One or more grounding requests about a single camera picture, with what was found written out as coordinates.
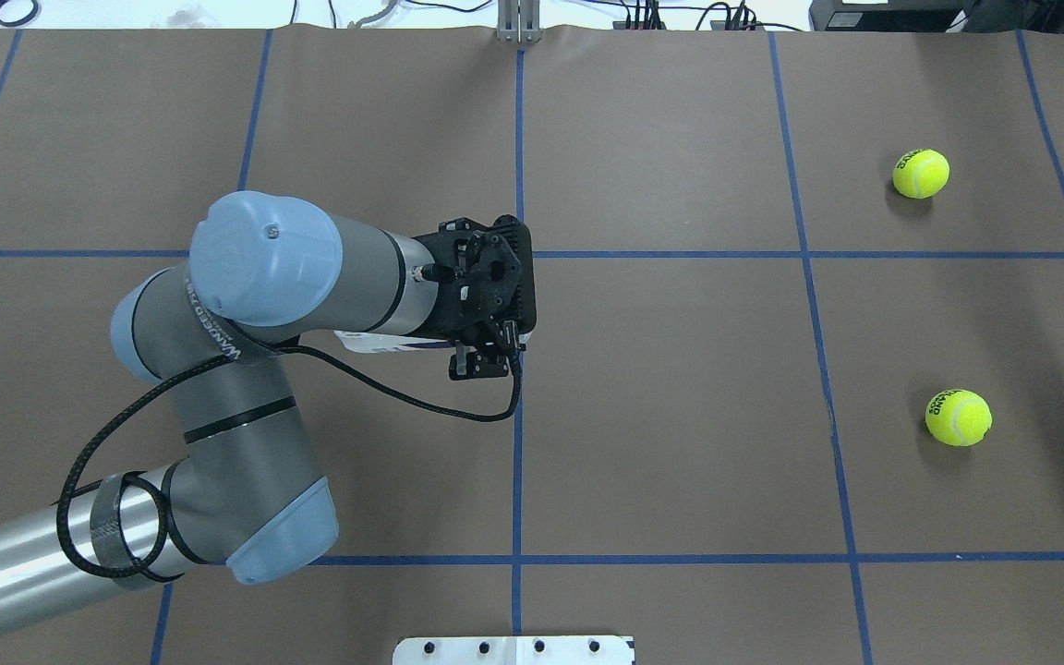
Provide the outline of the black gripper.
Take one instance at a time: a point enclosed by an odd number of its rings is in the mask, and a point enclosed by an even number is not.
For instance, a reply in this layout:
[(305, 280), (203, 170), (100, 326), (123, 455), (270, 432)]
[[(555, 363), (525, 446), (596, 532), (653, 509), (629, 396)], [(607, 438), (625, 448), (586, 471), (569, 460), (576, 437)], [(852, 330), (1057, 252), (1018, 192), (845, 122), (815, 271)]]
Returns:
[(493, 225), (459, 218), (417, 237), (431, 261), (418, 276), (436, 285), (417, 336), (452, 342), (448, 378), (497, 379), (514, 373), (514, 354), (493, 340), (510, 321), (519, 340), (537, 323), (535, 265), (529, 228), (513, 215)]

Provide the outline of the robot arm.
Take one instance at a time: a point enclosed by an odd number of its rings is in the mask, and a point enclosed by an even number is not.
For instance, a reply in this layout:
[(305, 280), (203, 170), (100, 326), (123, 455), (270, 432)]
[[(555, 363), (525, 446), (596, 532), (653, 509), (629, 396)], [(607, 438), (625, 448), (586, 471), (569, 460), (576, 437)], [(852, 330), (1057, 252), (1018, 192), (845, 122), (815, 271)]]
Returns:
[[(54, 504), (0, 526), (0, 635), (220, 564), (266, 584), (338, 538), (285, 358), (314, 358), (414, 408), (476, 422), (514, 415), (536, 325), (529, 228), (467, 218), (423, 236), (332, 216), (299, 198), (225, 195), (188, 257), (115, 307), (115, 356), (151, 388), (86, 442)], [(435, 405), (301, 344), (446, 346), (452, 381), (510, 376), (508, 406)]]

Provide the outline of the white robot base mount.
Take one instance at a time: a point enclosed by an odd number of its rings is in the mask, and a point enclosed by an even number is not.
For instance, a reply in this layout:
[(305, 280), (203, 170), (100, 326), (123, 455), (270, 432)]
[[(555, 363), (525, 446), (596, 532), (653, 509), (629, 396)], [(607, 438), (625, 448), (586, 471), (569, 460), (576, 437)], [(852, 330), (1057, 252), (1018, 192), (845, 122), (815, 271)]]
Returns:
[(393, 664), (636, 664), (635, 641), (619, 635), (495, 635), (406, 638)]

